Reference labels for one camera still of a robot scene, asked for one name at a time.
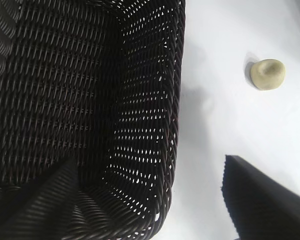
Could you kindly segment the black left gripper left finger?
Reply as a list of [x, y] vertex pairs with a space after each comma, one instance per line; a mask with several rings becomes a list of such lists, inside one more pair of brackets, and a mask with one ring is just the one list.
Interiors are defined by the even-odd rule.
[[60, 240], [78, 193], [77, 163], [63, 159], [0, 198], [0, 240]]

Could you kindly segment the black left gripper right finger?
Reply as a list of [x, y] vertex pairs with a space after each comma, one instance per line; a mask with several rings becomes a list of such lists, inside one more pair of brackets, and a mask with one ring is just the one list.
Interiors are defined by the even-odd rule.
[[241, 240], [300, 240], [300, 196], [226, 155], [224, 202]]

